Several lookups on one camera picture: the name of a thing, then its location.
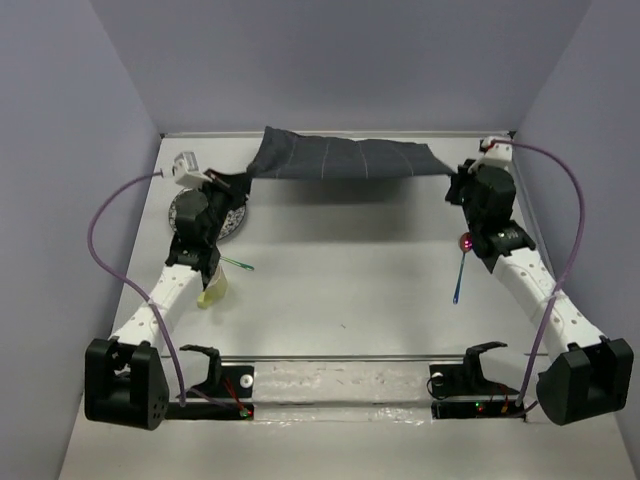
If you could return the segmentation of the dark grey checked cloth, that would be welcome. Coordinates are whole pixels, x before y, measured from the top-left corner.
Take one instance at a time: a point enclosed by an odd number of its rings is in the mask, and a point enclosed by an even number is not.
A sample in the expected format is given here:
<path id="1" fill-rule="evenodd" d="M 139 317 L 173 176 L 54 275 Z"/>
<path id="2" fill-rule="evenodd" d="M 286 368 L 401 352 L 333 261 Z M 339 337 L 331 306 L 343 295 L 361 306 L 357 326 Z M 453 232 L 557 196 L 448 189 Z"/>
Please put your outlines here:
<path id="1" fill-rule="evenodd" d="M 247 173 L 278 180 L 375 180 L 450 175 L 453 170 L 426 144 L 300 135 L 267 126 Z"/>

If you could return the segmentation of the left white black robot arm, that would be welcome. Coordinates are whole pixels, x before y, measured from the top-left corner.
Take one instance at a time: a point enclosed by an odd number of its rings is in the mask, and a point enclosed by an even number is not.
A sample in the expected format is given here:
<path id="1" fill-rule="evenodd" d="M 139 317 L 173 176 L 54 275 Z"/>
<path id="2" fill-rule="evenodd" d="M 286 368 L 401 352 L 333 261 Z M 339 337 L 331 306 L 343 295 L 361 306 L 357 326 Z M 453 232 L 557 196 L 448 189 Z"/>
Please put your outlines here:
<path id="1" fill-rule="evenodd" d="M 208 169 L 176 176 L 186 190 L 175 203 L 175 230 L 167 259 L 151 292 L 107 265 L 100 268 L 121 280 L 142 299 L 132 317 L 110 338 L 96 338 L 85 351 L 84 414 L 93 422 L 155 430 L 170 404 L 169 385 L 160 358 L 168 351 L 178 381 L 178 404 L 194 395 L 249 418 L 239 400 L 221 402 L 209 394 L 221 383 L 221 370 L 206 360 L 193 363 L 187 388 L 176 348 L 175 325 L 190 302 L 222 279 L 217 241 L 229 212 L 244 205 L 252 179 L 247 173 L 221 174 Z"/>

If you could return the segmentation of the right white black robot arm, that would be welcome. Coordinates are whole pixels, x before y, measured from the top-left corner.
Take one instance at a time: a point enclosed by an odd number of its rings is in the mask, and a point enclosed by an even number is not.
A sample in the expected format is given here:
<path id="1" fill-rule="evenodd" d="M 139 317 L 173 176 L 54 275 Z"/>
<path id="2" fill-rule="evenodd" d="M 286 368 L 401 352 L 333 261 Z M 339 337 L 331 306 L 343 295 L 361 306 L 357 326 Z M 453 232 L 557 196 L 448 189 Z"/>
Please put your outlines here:
<path id="1" fill-rule="evenodd" d="M 549 366 L 529 358 L 516 376 L 519 403 L 536 404 L 556 425 L 622 410 L 634 353 L 592 324 L 544 266 L 534 240 L 512 218 L 515 182 L 504 167 L 466 160 L 450 176 L 445 196 L 461 207 L 467 232 L 461 243 L 512 295 L 536 329 L 532 350 L 544 349 Z"/>

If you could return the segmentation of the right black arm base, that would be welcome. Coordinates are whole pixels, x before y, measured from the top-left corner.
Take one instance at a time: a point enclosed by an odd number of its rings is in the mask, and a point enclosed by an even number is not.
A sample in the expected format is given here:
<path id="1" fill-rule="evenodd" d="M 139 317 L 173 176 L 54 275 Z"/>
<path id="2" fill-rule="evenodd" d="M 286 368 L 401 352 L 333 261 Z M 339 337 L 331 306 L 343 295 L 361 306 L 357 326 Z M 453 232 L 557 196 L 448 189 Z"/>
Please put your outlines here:
<path id="1" fill-rule="evenodd" d="M 524 421 L 533 407 L 517 402 L 523 358 L 491 341 L 467 348 L 460 360 L 430 364 L 426 390 L 433 418 Z"/>

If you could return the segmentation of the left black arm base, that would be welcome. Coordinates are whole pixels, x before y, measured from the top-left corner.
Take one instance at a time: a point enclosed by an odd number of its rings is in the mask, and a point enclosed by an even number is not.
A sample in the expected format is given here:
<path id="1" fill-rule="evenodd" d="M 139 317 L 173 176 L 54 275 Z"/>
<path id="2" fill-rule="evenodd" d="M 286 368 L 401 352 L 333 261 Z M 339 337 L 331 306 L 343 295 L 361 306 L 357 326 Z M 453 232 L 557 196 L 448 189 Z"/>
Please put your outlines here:
<path id="1" fill-rule="evenodd" d="M 207 374 L 202 382 L 186 390 L 187 403 L 170 402 L 166 420 L 251 421 L 255 368 L 249 364 L 226 364 L 213 347 L 187 344 L 182 352 L 207 357 Z"/>

